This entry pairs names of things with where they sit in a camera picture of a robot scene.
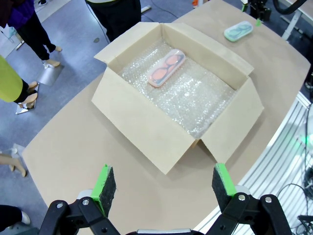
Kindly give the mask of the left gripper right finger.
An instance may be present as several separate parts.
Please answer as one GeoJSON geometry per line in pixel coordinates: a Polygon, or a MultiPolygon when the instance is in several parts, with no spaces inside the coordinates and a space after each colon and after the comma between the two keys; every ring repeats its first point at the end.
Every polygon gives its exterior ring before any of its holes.
{"type": "Polygon", "coordinates": [[[266,194],[256,199],[238,192],[225,164],[215,164],[212,188],[221,214],[208,230],[209,235],[230,235],[239,224],[249,225],[255,235],[292,234],[278,198],[266,194]]]}

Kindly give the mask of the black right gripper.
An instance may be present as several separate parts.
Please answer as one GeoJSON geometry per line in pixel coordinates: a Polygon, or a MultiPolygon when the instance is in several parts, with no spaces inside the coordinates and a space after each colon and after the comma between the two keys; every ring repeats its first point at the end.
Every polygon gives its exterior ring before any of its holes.
{"type": "MultiPolygon", "coordinates": [[[[242,12],[246,11],[246,0],[241,0],[242,12]]],[[[267,0],[249,0],[250,6],[249,15],[256,20],[256,26],[261,25],[261,21],[269,21],[271,15],[271,9],[266,7],[267,0]]]]}

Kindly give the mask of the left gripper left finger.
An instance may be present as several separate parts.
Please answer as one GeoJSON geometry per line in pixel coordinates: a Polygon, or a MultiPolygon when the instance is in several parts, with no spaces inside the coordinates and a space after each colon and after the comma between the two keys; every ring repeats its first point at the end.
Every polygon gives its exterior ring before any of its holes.
{"type": "Polygon", "coordinates": [[[108,219],[116,183],[113,167],[104,165],[93,189],[82,191],[68,204],[53,201],[39,230],[40,235],[76,235],[80,229],[90,229],[93,235],[118,235],[108,219]]]}

